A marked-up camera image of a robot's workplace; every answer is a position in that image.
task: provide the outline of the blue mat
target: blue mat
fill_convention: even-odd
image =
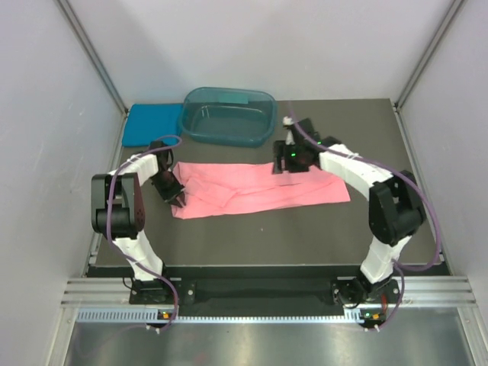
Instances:
[[[122,146],[148,146],[151,141],[165,135],[180,135],[178,117],[181,104],[134,104],[124,129]],[[176,139],[164,139],[175,145]]]

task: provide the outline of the teal plastic bin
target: teal plastic bin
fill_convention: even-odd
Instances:
[[[198,88],[186,96],[178,123],[201,143],[258,147],[275,130],[276,110],[262,91]]]

